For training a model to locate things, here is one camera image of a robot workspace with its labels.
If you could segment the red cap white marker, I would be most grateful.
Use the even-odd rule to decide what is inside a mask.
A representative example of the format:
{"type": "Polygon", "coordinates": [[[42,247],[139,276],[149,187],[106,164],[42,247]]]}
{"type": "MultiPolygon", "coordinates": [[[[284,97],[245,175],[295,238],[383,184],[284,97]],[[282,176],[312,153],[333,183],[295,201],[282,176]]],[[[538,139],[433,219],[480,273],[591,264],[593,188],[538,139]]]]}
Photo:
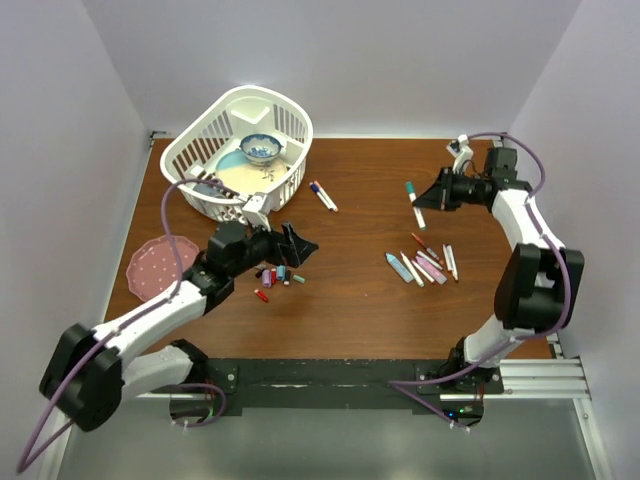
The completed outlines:
{"type": "Polygon", "coordinates": [[[458,282],[459,281],[459,275],[458,275],[458,270],[457,270],[457,265],[456,265],[456,262],[455,262],[455,258],[454,258],[454,255],[453,255],[452,246],[450,244],[444,244],[442,246],[442,248],[443,248],[443,253],[444,253],[447,269],[451,273],[454,281],[458,282]]]}

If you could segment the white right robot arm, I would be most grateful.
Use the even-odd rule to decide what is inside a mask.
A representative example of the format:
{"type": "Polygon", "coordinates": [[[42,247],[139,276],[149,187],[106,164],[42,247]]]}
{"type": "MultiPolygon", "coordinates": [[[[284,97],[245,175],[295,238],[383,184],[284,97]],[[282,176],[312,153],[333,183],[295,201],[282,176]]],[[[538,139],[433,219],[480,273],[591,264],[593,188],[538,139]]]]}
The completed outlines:
{"type": "Polygon", "coordinates": [[[459,393],[488,380],[502,359],[522,343],[567,326],[585,266],[584,255],[568,249],[540,216],[533,187],[518,177],[517,152],[492,147],[482,173],[469,176],[473,152],[465,139],[448,145],[452,166],[413,205],[451,212],[481,205],[500,224],[512,249],[496,288],[493,313],[473,334],[451,349],[447,360],[426,377],[459,393]]]}

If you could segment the black capped white marker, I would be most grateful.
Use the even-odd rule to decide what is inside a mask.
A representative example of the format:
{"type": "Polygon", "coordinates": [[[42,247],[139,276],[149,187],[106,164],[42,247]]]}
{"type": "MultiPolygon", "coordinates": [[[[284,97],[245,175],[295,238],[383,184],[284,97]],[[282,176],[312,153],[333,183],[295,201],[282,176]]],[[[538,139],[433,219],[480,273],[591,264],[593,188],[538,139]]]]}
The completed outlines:
{"type": "Polygon", "coordinates": [[[435,279],[416,261],[410,260],[416,271],[418,271],[431,284],[435,283],[435,279]]]}

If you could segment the purple highlighter cap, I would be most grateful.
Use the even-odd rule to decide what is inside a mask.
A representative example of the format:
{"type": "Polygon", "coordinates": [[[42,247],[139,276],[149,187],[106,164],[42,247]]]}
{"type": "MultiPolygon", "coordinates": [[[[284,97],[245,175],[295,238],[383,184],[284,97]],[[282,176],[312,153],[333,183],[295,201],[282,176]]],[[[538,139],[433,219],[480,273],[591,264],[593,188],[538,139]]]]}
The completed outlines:
{"type": "Polygon", "coordinates": [[[272,286],[272,272],[270,270],[264,270],[261,279],[264,288],[270,288],[272,286]]]}

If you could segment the red ink gel pen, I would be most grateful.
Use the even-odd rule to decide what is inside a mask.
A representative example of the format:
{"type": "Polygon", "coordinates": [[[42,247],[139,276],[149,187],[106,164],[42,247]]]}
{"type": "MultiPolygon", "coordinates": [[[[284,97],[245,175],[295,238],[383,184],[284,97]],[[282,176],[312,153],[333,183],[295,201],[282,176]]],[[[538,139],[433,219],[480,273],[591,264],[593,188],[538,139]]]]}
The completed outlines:
{"type": "Polygon", "coordinates": [[[441,257],[424,240],[422,240],[415,233],[412,233],[411,237],[420,245],[428,258],[430,258],[435,264],[439,265],[440,267],[444,266],[444,261],[441,259],[441,257]]]}

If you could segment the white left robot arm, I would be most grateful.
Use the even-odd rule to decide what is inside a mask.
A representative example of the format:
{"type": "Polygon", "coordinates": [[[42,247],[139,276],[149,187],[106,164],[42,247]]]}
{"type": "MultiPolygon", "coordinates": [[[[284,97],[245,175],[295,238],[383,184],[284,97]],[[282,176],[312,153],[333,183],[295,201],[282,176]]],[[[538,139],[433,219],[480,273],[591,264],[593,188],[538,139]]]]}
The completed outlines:
{"type": "Polygon", "coordinates": [[[318,245],[285,222],[281,230],[220,224],[205,250],[166,291],[133,311],[88,329],[61,335],[39,391],[81,430],[103,425],[120,404],[177,385],[185,392],[207,387],[207,356],[186,340],[149,354],[147,348],[200,318],[234,291],[235,279],[262,262],[300,267],[318,245]]]}

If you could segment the purple highlighter marker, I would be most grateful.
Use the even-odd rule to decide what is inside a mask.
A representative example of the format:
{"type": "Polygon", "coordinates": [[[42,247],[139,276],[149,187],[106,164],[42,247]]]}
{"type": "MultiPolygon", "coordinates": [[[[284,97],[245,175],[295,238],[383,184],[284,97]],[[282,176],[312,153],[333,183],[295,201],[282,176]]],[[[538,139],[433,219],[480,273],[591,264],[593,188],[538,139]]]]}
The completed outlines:
{"type": "Polygon", "coordinates": [[[446,275],[442,272],[442,270],[435,266],[433,262],[428,260],[423,252],[416,252],[416,261],[421,266],[421,268],[428,273],[428,275],[434,279],[440,285],[443,285],[447,282],[446,275]]]}

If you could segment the light blue capped marker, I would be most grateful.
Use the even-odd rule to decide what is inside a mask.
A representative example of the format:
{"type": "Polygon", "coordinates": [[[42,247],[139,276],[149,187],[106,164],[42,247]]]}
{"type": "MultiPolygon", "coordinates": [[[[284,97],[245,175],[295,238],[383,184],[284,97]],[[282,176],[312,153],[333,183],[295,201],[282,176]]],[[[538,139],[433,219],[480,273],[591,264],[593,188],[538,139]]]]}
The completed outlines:
{"type": "Polygon", "coordinates": [[[389,266],[399,275],[399,277],[405,283],[410,283],[414,280],[412,274],[409,272],[406,266],[395,255],[386,252],[385,258],[389,266]]]}

